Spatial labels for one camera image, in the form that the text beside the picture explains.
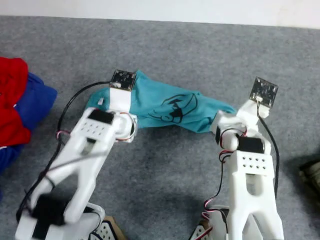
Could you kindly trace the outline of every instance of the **black circuit board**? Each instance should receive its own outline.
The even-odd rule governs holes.
[[[110,87],[132,91],[136,82],[136,73],[123,71],[123,70],[115,70],[111,79]]]
[[[255,102],[258,100],[260,104],[268,108],[272,108],[275,102],[277,91],[278,85],[275,85],[257,76],[251,90],[250,99]]]

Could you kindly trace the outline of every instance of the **blue cloth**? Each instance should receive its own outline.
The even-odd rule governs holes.
[[[109,109],[110,89],[103,88],[92,94],[86,105],[102,111]],[[136,72],[131,92],[130,113],[137,115],[139,128],[178,125],[195,133],[210,131],[217,111],[235,113],[229,104],[203,96],[198,91],[171,86]]]
[[[44,85],[36,75],[29,72],[26,89],[14,107],[23,125],[30,131],[49,113],[57,97],[57,91]],[[23,144],[0,149],[0,174],[19,155]]]

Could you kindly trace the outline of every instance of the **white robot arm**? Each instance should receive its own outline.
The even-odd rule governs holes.
[[[204,235],[205,228],[198,225],[190,240],[284,240],[276,207],[271,144],[257,125],[269,115],[277,89],[257,77],[250,99],[236,115],[219,111],[214,118],[211,131],[230,155],[225,161],[229,206],[216,205],[216,211],[205,212],[211,231]]]
[[[104,210],[88,203],[96,178],[115,141],[132,142],[137,117],[127,112],[88,108],[70,138],[34,189],[31,214],[25,210],[15,234],[17,240],[88,239],[105,217]],[[70,175],[77,175],[77,190],[65,201],[50,195]]]

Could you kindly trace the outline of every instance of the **gray carpet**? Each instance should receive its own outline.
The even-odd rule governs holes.
[[[320,31],[180,22],[0,17],[0,55],[21,57],[58,90],[49,116],[19,159],[0,176],[0,239],[13,239],[24,188],[53,153],[58,117],[81,87],[108,80],[115,69],[226,101],[238,108],[255,76],[279,85],[269,118],[281,166],[278,212],[288,240],[320,238],[320,212],[306,197],[298,166],[320,155]],[[72,106],[64,129],[81,116],[89,90]],[[91,202],[103,206],[131,240],[186,240],[203,201],[217,190],[220,164],[212,134],[179,127],[140,129],[117,143]],[[217,204],[228,200],[224,179]]]

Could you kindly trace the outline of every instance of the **teal cloth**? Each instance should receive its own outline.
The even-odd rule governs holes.
[[[109,87],[93,93],[86,108],[102,111],[109,109]],[[195,133],[210,131],[217,111],[235,113],[229,104],[162,82],[153,81],[142,71],[136,72],[135,85],[131,92],[130,113],[137,115],[139,128],[178,125]]]

